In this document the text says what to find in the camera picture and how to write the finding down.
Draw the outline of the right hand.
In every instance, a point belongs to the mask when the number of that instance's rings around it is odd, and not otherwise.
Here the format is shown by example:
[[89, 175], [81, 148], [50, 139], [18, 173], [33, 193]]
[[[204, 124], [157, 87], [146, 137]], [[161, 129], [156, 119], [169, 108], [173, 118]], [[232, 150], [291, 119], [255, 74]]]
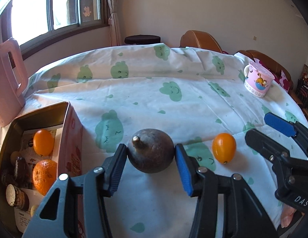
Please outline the right hand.
[[292, 219], [293, 219], [293, 215], [296, 212], [296, 209], [284, 204], [283, 205], [283, 210], [280, 216], [280, 225], [281, 228], [286, 228], [290, 225]]

